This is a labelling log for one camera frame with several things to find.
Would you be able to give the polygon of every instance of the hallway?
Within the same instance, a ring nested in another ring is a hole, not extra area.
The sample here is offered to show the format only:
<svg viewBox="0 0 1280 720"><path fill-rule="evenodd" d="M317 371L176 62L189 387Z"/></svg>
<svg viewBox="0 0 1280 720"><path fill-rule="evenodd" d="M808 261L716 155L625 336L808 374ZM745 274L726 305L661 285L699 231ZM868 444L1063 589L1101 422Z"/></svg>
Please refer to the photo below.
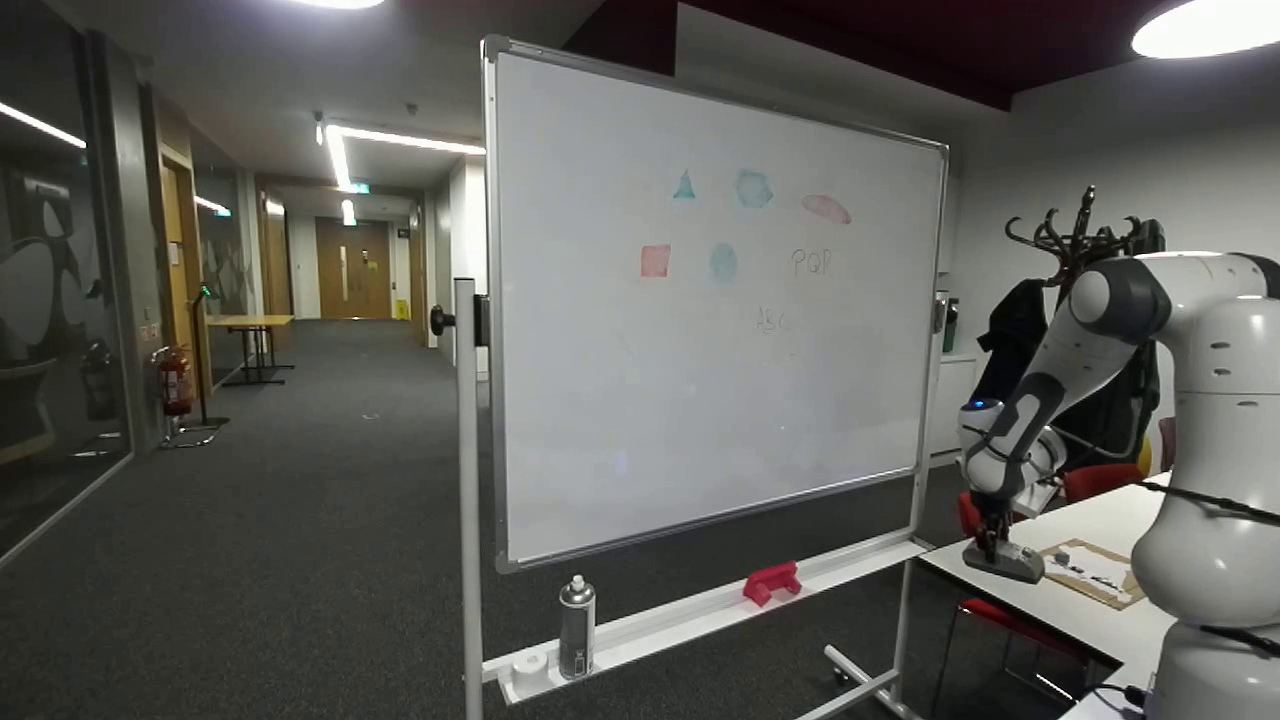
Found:
<svg viewBox="0 0 1280 720"><path fill-rule="evenodd" d="M138 458L0 566L0 717L459 717L454 367L403 325L298 325L283 359L283 385L217 393L232 422L209 447ZM922 536L946 543L958 476L932 485ZM483 653L549 641L570 571L616 618L898 526L903 509L898 480L521 574L483 547ZM798 717L838 693L826 642L887 665L898 590L881 571L521 709L490 689L490 717ZM929 710L960 597L912 579L912 709ZM997 660L988 633L958 635L946 717L1055 717Z"/></svg>
<svg viewBox="0 0 1280 720"><path fill-rule="evenodd" d="M217 444L124 468L0 566L0 717L435 717L454 367L403 325L299 325L283 359L217 393Z"/></svg>

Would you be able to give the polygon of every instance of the blue circle drawing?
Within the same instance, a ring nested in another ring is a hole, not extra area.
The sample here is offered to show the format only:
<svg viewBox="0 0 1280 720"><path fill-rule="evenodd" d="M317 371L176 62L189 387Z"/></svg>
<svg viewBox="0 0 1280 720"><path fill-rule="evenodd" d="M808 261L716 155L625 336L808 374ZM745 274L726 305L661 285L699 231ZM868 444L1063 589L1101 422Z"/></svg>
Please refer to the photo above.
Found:
<svg viewBox="0 0 1280 720"><path fill-rule="evenodd" d="M737 171L737 201L745 209L763 209L773 201L769 176L763 171Z"/></svg>
<svg viewBox="0 0 1280 720"><path fill-rule="evenodd" d="M710 264L712 264L712 274L716 274L721 285L734 285L734 280L737 280L737 246L734 246L734 243L716 243Z"/></svg>

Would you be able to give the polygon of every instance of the table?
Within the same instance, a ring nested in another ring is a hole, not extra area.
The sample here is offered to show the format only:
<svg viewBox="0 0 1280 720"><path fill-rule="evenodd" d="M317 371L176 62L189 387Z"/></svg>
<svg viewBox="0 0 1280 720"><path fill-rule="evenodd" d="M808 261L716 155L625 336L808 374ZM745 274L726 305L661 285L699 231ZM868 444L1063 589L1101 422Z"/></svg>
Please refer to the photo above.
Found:
<svg viewBox="0 0 1280 720"><path fill-rule="evenodd" d="M241 333L241 367L238 385L283 385L278 374L278 333L289 328L293 314L204 314L204 328Z"/></svg>
<svg viewBox="0 0 1280 720"><path fill-rule="evenodd" d="M1123 485L1115 490L1021 518L1007 526L1007 541L1035 547L1035 550L1045 550L1062 541L1089 541L1089 543L1109 547L1115 555L1133 555L1133 543L1154 526L1161 504L1166 504L1161 490ZM1115 609L1106 609L1106 602L1096 602L1063 585L1051 585L1051 579L1021 585L1021 579L1004 579L993 571L975 571L964 563L964 555L960 555L964 547L969 547L969 541L925 550L922 561L929 566L958 574L960 585L1112 655L1120 669L1106 682L1154 689L1154 677L1161 669L1161 642L1171 624L1171 616L1166 609L1156 609L1154 600L1136 600L1123 611L1115 611ZM1070 717L1084 720L1084 717L1101 717L1101 710L1109 710L1109 705L1089 694Z"/></svg>

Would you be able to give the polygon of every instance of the red square drawing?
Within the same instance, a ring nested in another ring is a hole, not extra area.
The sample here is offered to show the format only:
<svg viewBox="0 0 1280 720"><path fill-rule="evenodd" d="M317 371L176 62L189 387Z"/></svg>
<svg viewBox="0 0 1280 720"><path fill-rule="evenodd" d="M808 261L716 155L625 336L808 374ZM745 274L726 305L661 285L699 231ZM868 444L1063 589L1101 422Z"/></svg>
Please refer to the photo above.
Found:
<svg viewBox="0 0 1280 720"><path fill-rule="evenodd" d="M667 271L673 271L673 243L646 243L639 274L667 274Z"/></svg>

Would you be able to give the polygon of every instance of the whiteboard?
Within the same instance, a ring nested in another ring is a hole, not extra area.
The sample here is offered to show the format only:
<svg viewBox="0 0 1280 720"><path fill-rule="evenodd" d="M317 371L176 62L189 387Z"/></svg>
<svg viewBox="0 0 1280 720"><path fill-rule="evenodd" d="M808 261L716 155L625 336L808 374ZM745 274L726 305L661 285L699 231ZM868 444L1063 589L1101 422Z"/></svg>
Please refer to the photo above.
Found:
<svg viewBox="0 0 1280 720"><path fill-rule="evenodd" d="M946 144L483 49L500 566L922 462Z"/></svg>

